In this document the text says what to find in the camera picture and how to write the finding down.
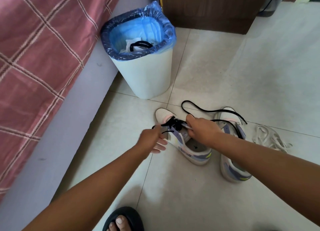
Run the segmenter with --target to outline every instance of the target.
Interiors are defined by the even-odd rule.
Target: black slipper
[[[119,215],[123,215],[127,218],[131,231],[144,231],[141,217],[139,213],[132,207],[120,207],[113,213],[111,213],[111,215],[106,219],[102,231],[107,231],[111,222],[114,222],[114,224],[116,225],[116,218]]]

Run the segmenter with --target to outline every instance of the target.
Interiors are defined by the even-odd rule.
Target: bed frame
[[[111,17],[152,0],[119,0]],[[0,205],[1,230],[20,231],[50,204],[118,69],[101,40]]]

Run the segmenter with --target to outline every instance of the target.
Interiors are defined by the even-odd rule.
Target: white tile floor
[[[154,125],[157,108],[184,119],[183,100],[208,110],[232,106],[250,121],[248,140],[255,123],[276,127],[293,144],[290,154],[320,164],[319,15],[320,3],[283,2],[272,17],[256,18],[247,35],[177,28],[170,88],[141,100],[118,74],[58,193],[134,145]],[[173,147],[150,155],[94,230],[123,205],[137,208],[146,230],[320,230],[255,178],[226,182],[217,152],[202,167]]]

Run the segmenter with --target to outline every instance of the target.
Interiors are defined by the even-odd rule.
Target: toe
[[[126,217],[119,215],[117,217],[117,219],[115,220],[118,228],[120,229],[120,231],[131,231],[131,228],[129,226],[128,220],[126,219]]]
[[[111,222],[109,224],[109,230],[110,231],[117,231],[117,227],[116,227],[116,224],[114,222]]]

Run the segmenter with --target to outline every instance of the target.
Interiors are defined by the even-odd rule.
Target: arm
[[[237,162],[293,209],[320,226],[320,166],[223,133],[218,125],[188,115],[190,137]]]
[[[62,194],[24,231],[92,230],[149,153],[165,149],[160,135],[160,126],[144,130],[134,147]]]

